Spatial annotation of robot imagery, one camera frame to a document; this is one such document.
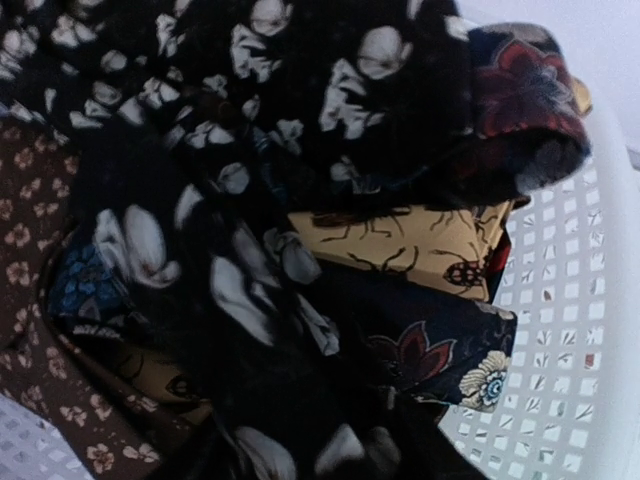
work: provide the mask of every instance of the white wall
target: white wall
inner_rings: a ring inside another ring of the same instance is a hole
[[[628,146],[640,152],[640,0],[459,0],[458,4],[463,15],[481,23],[528,21],[547,27],[562,46],[569,69],[607,96]]]

